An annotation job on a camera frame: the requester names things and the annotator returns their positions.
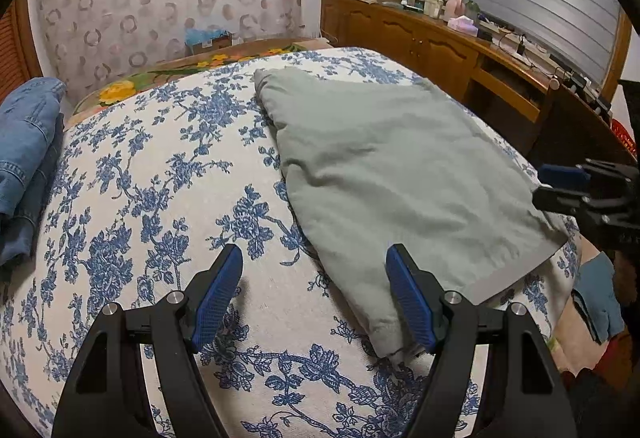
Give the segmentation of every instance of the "blue floral pattern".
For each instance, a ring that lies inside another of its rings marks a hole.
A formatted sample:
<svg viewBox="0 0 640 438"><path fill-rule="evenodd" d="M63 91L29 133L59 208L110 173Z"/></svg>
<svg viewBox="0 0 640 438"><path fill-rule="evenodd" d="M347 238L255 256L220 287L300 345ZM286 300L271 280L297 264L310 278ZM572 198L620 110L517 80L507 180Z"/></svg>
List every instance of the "blue floral pattern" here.
<svg viewBox="0 0 640 438"><path fill-rule="evenodd" d="M369 50L284 54L171 82L65 135L34 262L0 270L0 380L43 436L98 310L111 301L147 306L184 288L229 242L242 249L244 274L197 361L230 436L393 437L410 420L432 358L395 365L375 356L290 208L272 123L252 83L256 69L287 65L322 79L419 79ZM492 301L524 303L546 336L580 254L577 227L565 224L571 240ZM156 429L172 436L151 346L143 358ZM476 358L457 436L478 412L484 362ZM233 399L233 413L223 412L231 407L223 399Z"/></svg>

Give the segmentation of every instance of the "floral bedspread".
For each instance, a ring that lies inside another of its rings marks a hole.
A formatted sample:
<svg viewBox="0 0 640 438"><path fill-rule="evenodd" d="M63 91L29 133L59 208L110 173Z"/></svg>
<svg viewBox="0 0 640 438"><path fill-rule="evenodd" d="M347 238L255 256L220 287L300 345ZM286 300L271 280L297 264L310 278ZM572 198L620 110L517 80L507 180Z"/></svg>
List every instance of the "floral bedspread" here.
<svg viewBox="0 0 640 438"><path fill-rule="evenodd" d="M196 360L229 436L370 438L404 429L431 357L393 366L374 356L293 217L251 81L257 68L286 65L320 79L418 78L369 50L283 54L169 82L65 134L36 255L0 271L0 380L43 436L98 310L109 301L146 306L184 288L227 242L242 249L244 273L215 342ZM522 157L474 119L535 181ZM571 240L492 301L526 304L547 337L578 264L577 227L566 224ZM153 358L144 346L156 427L172 436ZM457 436L472 429L485 363L479 347Z"/></svg>

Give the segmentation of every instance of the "metal screw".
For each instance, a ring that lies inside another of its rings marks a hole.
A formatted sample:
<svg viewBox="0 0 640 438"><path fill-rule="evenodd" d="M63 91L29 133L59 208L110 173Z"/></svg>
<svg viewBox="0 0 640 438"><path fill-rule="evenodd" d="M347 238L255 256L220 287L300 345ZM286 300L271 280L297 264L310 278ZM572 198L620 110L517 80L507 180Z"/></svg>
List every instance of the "metal screw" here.
<svg viewBox="0 0 640 438"><path fill-rule="evenodd" d="M522 303L513 303L511 305L511 311L516 315L523 316L525 313L527 313L527 307Z"/></svg>
<svg viewBox="0 0 640 438"><path fill-rule="evenodd" d="M462 296L453 290L449 290L444 294L444 300L449 304L460 304L462 301Z"/></svg>
<svg viewBox="0 0 640 438"><path fill-rule="evenodd" d="M118 305L116 303L108 303L102 307L102 313L105 315L113 315L118 311Z"/></svg>
<svg viewBox="0 0 640 438"><path fill-rule="evenodd" d="M174 290L169 292L166 300L169 304L178 304L184 299L184 294L180 290Z"/></svg>

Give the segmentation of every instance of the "wooden desk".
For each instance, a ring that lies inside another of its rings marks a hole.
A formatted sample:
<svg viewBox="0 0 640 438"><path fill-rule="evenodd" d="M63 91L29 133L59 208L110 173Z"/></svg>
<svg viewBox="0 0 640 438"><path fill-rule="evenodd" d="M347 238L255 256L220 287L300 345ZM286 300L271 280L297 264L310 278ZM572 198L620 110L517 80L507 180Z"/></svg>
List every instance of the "wooden desk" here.
<svg viewBox="0 0 640 438"><path fill-rule="evenodd" d="M386 55L474 111L482 108L488 90L535 123L545 101L549 78L542 72L423 14L357 0L322 0L321 33L334 46Z"/></svg>

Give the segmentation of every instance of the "folded green garment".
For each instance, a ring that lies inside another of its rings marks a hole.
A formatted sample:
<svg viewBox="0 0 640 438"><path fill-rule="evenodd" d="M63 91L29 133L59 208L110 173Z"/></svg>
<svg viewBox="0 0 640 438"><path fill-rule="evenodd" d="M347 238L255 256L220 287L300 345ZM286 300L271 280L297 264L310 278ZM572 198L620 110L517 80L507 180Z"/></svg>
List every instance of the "folded green garment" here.
<svg viewBox="0 0 640 438"><path fill-rule="evenodd" d="M560 218L533 207L529 177L430 82L321 81L296 68L254 80L291 206L378 356L411 343L385 273L392 244L479 303L566 242Z"/></svg>

